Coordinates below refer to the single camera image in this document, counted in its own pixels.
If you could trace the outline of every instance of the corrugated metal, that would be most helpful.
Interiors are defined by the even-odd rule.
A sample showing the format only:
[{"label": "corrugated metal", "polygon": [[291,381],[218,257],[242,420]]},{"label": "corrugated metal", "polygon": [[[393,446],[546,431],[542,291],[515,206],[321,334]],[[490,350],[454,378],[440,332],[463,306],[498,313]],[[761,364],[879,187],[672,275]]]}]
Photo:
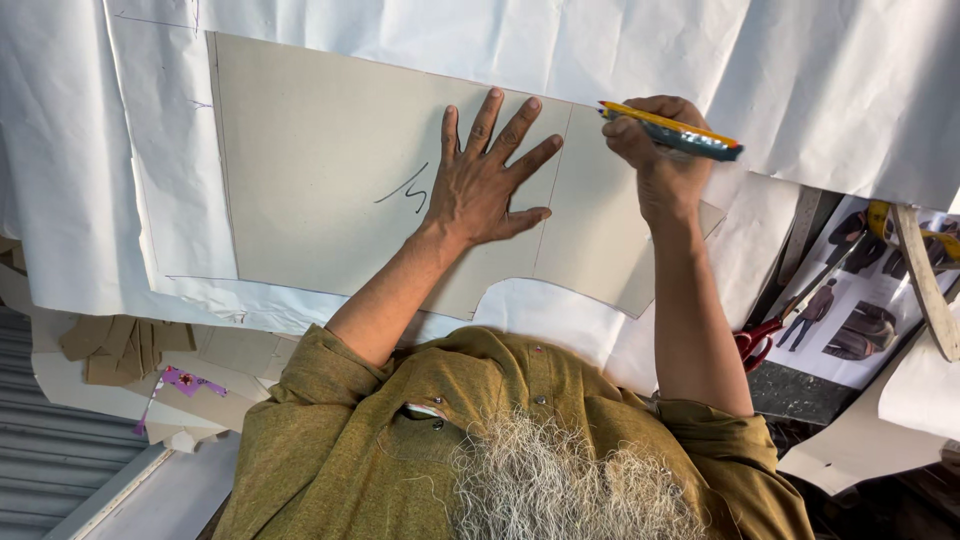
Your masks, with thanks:
[{"label": "corrugated metal", "polygon": [[147,447],[132,420],[53,405],[30,322],[0,307],[0,538],[39,539]]}]

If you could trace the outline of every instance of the yellow pencil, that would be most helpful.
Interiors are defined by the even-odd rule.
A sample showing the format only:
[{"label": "yellow pencil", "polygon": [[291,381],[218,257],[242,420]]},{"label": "yellow pencil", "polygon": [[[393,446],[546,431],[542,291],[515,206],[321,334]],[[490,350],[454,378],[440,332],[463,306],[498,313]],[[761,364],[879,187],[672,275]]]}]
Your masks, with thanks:
[{"label": "yellow pencil", "polygon": [[691,132],[697,135],[703,135],[703,136],[715,138],[731,148],[736,148],[737,146],[740,145],[739,142],[737,142],[735,139],[729,138],[728,136],[722,136],[709,130],[702,130],[700,128],[695,128],[689,124],[678,122],[676,120],[671,120],[670,118],[665,118],[658,114],[647,112],[646,110],[633,109],[633,108],[627,107],[626,105],[620,105],[619,103],[615,103],[613,101],[601,101],[598,103],[606,107],[607,109],[615,110],[620,114],[626,114],[627,116],[632,116],[633,118],[637,118],[639,120],[646,120],[647,122],[652,122],[654,124],[661,125],[664,128],[670,128],[671,130],[675,130],[681,133]]}]

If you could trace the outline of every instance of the right hand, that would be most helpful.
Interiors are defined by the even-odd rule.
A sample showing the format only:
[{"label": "right hand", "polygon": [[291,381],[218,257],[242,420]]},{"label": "right hand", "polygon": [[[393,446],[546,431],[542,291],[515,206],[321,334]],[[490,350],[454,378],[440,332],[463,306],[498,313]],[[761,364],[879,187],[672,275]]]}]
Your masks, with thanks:
[{"label": "right hand", "polygon": [[[653,96],[628,99],[623,104],[709,129],[697,108],[684,98]],[[607,138],[607,146],[636,169],[640,213],[652,232],[678,219],[696,219],[700,192],[713,166],[711,160],[676,150],[662,151],[650,140],[643,126],[627,116],[608,122],[601,131]]]}]

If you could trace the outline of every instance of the measuring tape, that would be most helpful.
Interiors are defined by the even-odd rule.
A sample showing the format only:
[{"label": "measuring tape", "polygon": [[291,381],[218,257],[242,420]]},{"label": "measuring tape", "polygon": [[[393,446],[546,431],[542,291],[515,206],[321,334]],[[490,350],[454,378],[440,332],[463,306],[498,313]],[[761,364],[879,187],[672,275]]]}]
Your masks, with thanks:
[{"label": "measuring tape", "polygon": [[[884,203],[883,201],[871,201],[870,205],[867,206],[867,224],[870,226],[870,230],[876,234],[877,238],[882,238],[885,242],[892,246],[896,246],[890,242],[890,236],[893,233],[893,228],[887,228],[887,220],[889,219],[890,214],[890,203]],[[925,229],[920,229],[920,236],[924,238],[934,237],[940,240],[944,247],[947,248],[947,255],[954,262],[960,261],[960,240],[953,236],[952,234],[947,233],[935,233],[934,231],[927,231]],[[954,266],[952,264],[944,265],[938,264],[937,268],[957,268],[960,266]]]}]

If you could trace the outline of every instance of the left hand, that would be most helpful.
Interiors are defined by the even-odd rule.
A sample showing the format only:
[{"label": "left hand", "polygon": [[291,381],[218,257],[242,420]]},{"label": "left hand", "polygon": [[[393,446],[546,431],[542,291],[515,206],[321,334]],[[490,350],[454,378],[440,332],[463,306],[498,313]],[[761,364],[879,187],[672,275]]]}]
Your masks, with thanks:
[{"label": "left hand", "polygon": [[510,212],[507,204],[517,187],[552,158],[564,140],[552,135],[505,167],[540,114],[541,104],[536,97],[528,99],[487,151],[502,103],[503,91],[492,88],[473,121],[463,151],[457,136],[457,109],[450,105],[444,113],[440,169],[420,228],[439,228],[456,249],[511,238],[550,216],[550,209],[544,207]]}]

